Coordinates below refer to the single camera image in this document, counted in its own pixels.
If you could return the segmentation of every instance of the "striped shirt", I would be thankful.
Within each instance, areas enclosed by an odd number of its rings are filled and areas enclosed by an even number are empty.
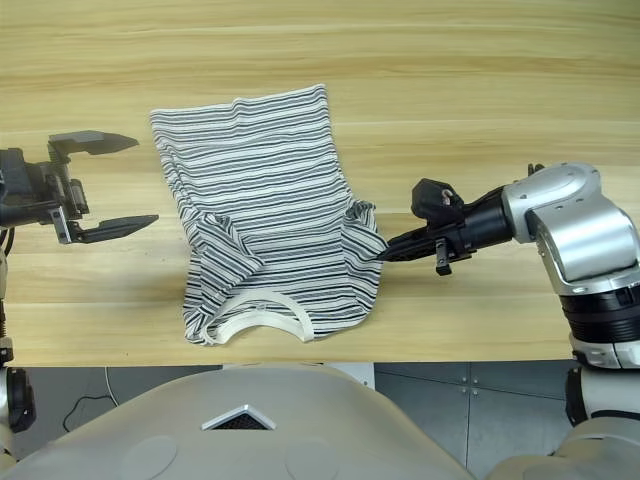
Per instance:
[[[386,244],[340,168],[324,85],[154,110],[151,126],[192,248],[187,340],[269,325],[307,341],[366,317]]]

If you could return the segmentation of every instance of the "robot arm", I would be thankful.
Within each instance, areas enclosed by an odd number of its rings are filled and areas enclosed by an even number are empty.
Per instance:
[[[13,434],[28,429],[36,418],[33,389],[26,371],[5,366],[13,360],[13,342],[6,334],[3,301],[6,257],[13,244],[15,227],[53,224],[62,244],[93,243],[124,237],[157,220],[157,215],[117,218],[87,230],[76,221],[89,213],[89,207],[82,184],[69,176],[68,155],[82,151],[99,155],[137,144],[135,139],[122,135],[83,131],[50,136],[49,161],[45,162],[25,162],[19,148],[0,150],[0,471],[14,463],[10,453]]]
[[[442,275],[451,273],[450,262],[480,248],[512,238],[536,242],[576,358],[600,368],[640,368],[640,239],[633,222],[602,195],[590,165],[538,166],[530,173],[468,205],[449,185],[423,179],[412,210],[429,224],[391,239],[380,259],[435,254]]]

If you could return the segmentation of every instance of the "cable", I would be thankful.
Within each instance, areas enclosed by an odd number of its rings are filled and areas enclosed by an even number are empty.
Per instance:
[[[69,420],[69,417],[71,415],[73,415],[73,412],[76,411],[76,409],[78,408],[78,405],[80,405],[80,402],[82,400],[103,400],[103,399],[109,399],[112,402],[114,401],[113,398],[111,398],[109,395],[100,395],[98,397],[92,397],[91,395],[83,395],[82,397],[80,397],[78,400],[76,400],[76,403],[73,405],[73,408],[71,409],[71,411],[69,413],[67,413],[67,415],[64,417],[64,419],[62,420],[62,428],[64,428],[64,431],[69,433],[69,427],[67,427],[67,420]]]
[[[114,403],[114,405],[117,407],[118,405],[120,405],[120,403],[118,403],[116,396],[113,394],[113,390],[111,390],[111,382],[109,381],[109,367],[104,367],[104,381],[107,384],[107,391],[109,392],[109,397],[111,398],[111,401]]]
[[[9,229],[9,235],[7,236],[7,246],[4,247],[4,256],[8,256],[11,252],[11,247],[13,247],[13,239],[16,236],[16,229],[11,227]]]

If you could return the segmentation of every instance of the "gray floor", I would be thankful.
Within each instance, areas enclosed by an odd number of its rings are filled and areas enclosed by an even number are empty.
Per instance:
[[[568,433],[564,379],[572,362],[376,364],[376,389],[478,478],[501,460],[552,452]],[[157,385],[212,367],[112,368],[120,402]],[[62,420],[82,395],[107,393],[102,368],[32,368],[38,419],[17,435],[23,458],[64,434]],[[84,400],[70,429],[113,408]]]

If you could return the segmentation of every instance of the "wood grain surface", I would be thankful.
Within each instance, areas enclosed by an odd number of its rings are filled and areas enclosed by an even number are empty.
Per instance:
[[[348,181],[387,237],[416,228],[412,186],[470,201],[528,162],[585,161],[640,221],[637,0],[0,0],[0,147],[46,159],[49,134],[136,137],[76,154],[92,214],[158,213],[127,239],[58,245],[17,231],[8,328],[19,365],[565,358],[568,326],[532,245],[479,252],[439,278],[433,259],[384,268],[358,328],[302,344],[256,328],[222,347],[183,339],[188,262],[153,147],[156,107],[326,83]]]

